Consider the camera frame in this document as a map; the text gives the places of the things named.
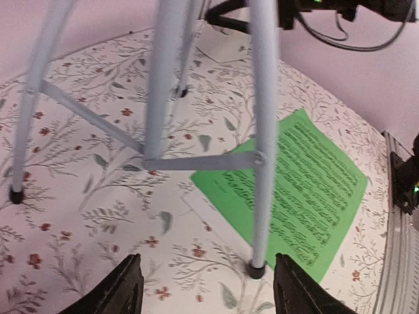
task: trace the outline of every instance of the black rubber foot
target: black rubber foot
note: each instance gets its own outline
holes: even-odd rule
[[[175,91],[176,95],[179,95],[179,87],[176,88]],[[180,94],[180,98],[184,98],[188,94],[188,88],[185,88],[182,90],[182,93]]]
[[[266,264],[262,268],[254,268],[250,261],[247,264],[246,270],[251,278],[260,279],[264,276],[264,273],[266,272]]]
[[[9,200],[13,203],[13,204],[20,204],[23,200],[24,200],[24,190],[22,189],[22,191],[20,192],[15,192],[12,187],[10,187],[9,190]]]

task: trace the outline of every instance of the black cable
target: black cable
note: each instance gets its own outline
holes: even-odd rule
[[[343,29],[342,25],[340,24],[339,13],[338,12],[335,12],[335,22],[336,22],[336,27],[344,34],[344,38],[332,37],[332,36],[320,33],[319,31],[316,31],[315,29],[312,29],[312,31],[314,33],[316,33],[317,35],[323,36],[323,37],[328,38],[332,41],[347,41],[349,39],[349,34]]]
[[[328,44],[329,46],[335,47],[335,48],[339,48],[339,49],[343,49],[343,50],[349,50],[349,51],[357,51],[357,52],[374,52],[374,51],[379,51],[382,49],[385,49],[387,47],[389,47],[389,45],[393,44],[400,36],[401,32],[404,30],[407,22],[410,20],[410,18],[413,15],[413,11],[414,11],[414,4],[415,4],[415,0],[411,0],[411,4],[410,4],[410,9],[407,12],[406,15],[406,19],[405,21],[400,25],[399,29],[395,32],[395,35],[393,35],[393,37],[386,41],[384,44],[380,44],[378,46],[372,46],[372,47],[358,47],[358,46],[349,46],[347,44],[340,44],[340,43],[336,43],[333,40],[330,40],[330,38],[326,37],[325,35],[317,32],[316,30],[312,29],[306,22],[306,20],[302,17],[302,14],[300,13],[300,2],[299,0],[294,0],[295,2],[295,6],[297,7],[297,20],[301,23],[301,25],[303,26],[303,28],[314,38],[316,38],[317,40]]]

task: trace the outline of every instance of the leg cap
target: leg cap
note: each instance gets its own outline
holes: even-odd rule
[[[177,87],[175,93],[176,95],[179,95],[180,98],[184,98],[188,94],[188,88],[185,88],[181,93],[179,93],[179,87]]]
[[[251,261],[247,264],[246,271],[253,279],[260,279],[266,272],[266,264],[262,268],[254,268]]]
[[[20,192],[15,192],[13,188],[10,186],[9,200],[15,205],[20,204],[24,200],[24,190],[22,189],[22,191]]]

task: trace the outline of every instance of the white wall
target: white wall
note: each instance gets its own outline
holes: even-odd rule
[[[51,0],[0,1],[0,82],[26,70],[33,41]],[[57,56],[153,24],[157,0],[79,0]],[[334,34],[333,15],[307,14],[317,29]],[[350,44],[390,38],[397,24],[360,10],[345,23]],[[419,132],[419,25],[409,26],[388,49],[360,54],[328,47],[297,26],[283,32],[282,59],[320,83],[379,130],[410,148]]]

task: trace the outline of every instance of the green sheet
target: green sheet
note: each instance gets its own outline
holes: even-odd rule
[[[367,177],[304,110],[279,123],[276,187],[267,262],[292,256],[321,281],[344,240],[367,187]],[[249,140],[235,151],[253,150]],[[198,171],[192,176],[231,225],[251,243],[255,172]]]

